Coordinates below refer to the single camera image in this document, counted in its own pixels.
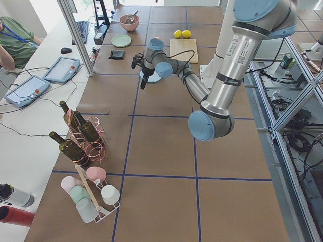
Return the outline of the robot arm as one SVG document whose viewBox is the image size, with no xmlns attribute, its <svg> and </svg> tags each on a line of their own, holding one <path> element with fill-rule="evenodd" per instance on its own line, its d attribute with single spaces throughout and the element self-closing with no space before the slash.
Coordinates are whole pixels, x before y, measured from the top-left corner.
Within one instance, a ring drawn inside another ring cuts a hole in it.
<svg viewBox="0 0 323 242">
<path fill-rule="evenodd" d="M 200 106 L 189 116 L 192 136 L 210 141 L 229 134 L 234 127 L 229 106 L 257 48 L 265 39 L 292 35 L 297 25 L 297 9 L 298 1 L 234 1 L 233 36 L 211 89 L 191 70 L 188 61 L 167 57 L 163 42 L 152 38 L 139 63 L 143 72 L 141 89 L 154 73 L 161 78 L 177 75 Z"/>
</svg>

